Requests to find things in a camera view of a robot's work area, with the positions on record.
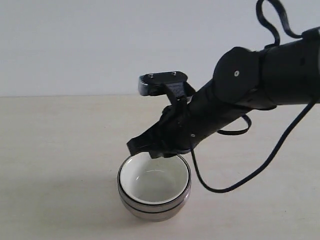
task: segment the white wall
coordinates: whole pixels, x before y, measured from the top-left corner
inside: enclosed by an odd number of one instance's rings
[[[294,32],[320,26],[320,1],[282,3]],[[1,0],[0,96],[134,94],[139,75],[172,70],[185,72],[198,89],[232,47],[260,50],[273,41],[258,24],[255,5],[256,0]],[[263,6],[279,28],[271,5]]]

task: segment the metal bowl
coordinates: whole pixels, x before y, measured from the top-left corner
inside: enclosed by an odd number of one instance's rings
[[[147,152],[128,157],[117,175],[123,205],[136,217],[161,222],[175,216],[191,191],[191,171],[180,155],[152,159]]]

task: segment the robotic arm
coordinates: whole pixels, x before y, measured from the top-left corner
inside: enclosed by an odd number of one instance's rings
[[[139,93],[142,96],[166,94],[171,105],[164,108],[158,122],[127,143],[132,156],[149,152],[152,158],[169,158],[191,153],[200,182],[216,193],[241,186],[267,167],[290,131],[315,104],[320,103],[320,27],[301,35],[294,34],[282,4],[278,0],[268,0],[276,9],[284,31],[298,39],[280,45],[278,31],[263,16],[263,1],[257,1],[257,18],[273,34],[274,43],[260,51],[239,46],[232,48],[218,61],[212,79],[198,91],[187,83],[188,77],[180,71],[140,77]],[[246,133],[252,124],[247,113],[252,110],[270,111],[277,106],[305,104],[306,108],[283,134],[264,165],[250,176],[225,189],[213,189],[203,182],[193,151],[202,140],[214,133]],[[247,129],[222,130],[239,118],[248,123]]]

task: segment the bowl rim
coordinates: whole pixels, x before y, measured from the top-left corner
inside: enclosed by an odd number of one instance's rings
[[[169,205],[173,202],[175,202],[176,200],[178,200],[182,195],[185,194],[186,191],[188,191],[189,187],[190,187],[190,182],[191,182],[191,170],[190,170],[190,166],[188,165],[187,161],[182,157],[180,156],[179,154],[176,155],[176,157],[178,157],[185,165],[186,167],[186,171],[187,171],[187,181],[186,181],[186,184],[183,188],[182,191],[179,192],[179,194],[177,194],[174,198],[169,198],[169,200],[165,200],[165,201],[158,201],[158,202],[155,202],[155,203],[152,203],[152,202],[148,202],[148,201],[139,201],[138,198],[132,198],[123,188],[122,184],[121,184],[121,180],[120,180],[120,175],[121,175],[121,171],[123,169],[123,166],[128,162],[128,160],[130,160],[133,156],[129,156],[127,157],[123,163],[121,164],[119,170],[118,170],[118,174],[117,174],[117,182],[118,182],[118,187],[120,188],[121,192],[128,198],[130,199],[131,201],[139,204],[139,205],[142,205],[142,206],[150,206],[150,207],[156,207],[156,206],[165,206],[165,205]]]

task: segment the beige table surface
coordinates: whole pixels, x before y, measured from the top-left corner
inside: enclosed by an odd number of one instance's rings
[[[274,162],[231,193],[206,191],[192,169],[182,211],[145,223],[121,204],[126,142],[158,120],[165,97],[0,98],[0,240],[316,240],[320,238],[320,108]],[[242,136],[197,148],[204,179],[227,187],[257,168],[303,106],[252,112]],[[239,120],[229,129],[244,127]]]

